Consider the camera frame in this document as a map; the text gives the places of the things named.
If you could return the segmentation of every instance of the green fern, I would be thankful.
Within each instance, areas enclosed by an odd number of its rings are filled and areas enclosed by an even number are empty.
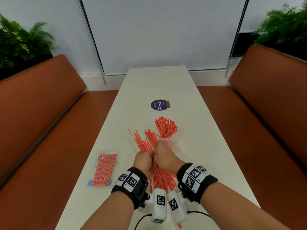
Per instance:
[[[0,13],[0,67],[12,68],[12,56],[27,60],[40,54],[50,54],[50,50],[54,50],[51,41],[54,38],[42,29],[46,24],[37,22],[30,31],[26,31],[19,23],[6,19]]]
[[[303,1],[302,8],[290,7],[287,3],[281,10],[272,10],[267,13],[267,19],[256,30],[260,34],[254,43],[265,44],[275,41],[295,42],[307,40],[307,0]]]

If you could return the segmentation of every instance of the plastic bag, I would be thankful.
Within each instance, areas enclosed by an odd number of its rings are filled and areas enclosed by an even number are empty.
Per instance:
[[[117,153],[114,151],[102,152],[97,159],[93,172],[87,183],[88,186],[108,187],[112,180],[113,167],[116,165]]]

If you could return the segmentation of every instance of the forearm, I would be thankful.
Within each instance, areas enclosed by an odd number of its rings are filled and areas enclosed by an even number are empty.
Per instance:
[[[85,222],[81,230],[127,230],[133,215],[131,199],[120,191],[113,192]]]
[[[221,230],[289,230],[251,201],[219,182],[205,190],[201,205]]]

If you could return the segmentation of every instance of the round sticker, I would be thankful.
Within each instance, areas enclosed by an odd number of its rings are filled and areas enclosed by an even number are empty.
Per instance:
[[[166,101],[162,99],[155,100],[150,106],[154,110],[166,110]]]

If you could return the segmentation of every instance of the bench backrest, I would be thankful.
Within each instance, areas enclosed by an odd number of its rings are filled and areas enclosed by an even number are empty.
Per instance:
[[[229,81],[307,168],[307,62],[252,45]]]
[[[85,88],[64,55],[0,82],[0,185]]]

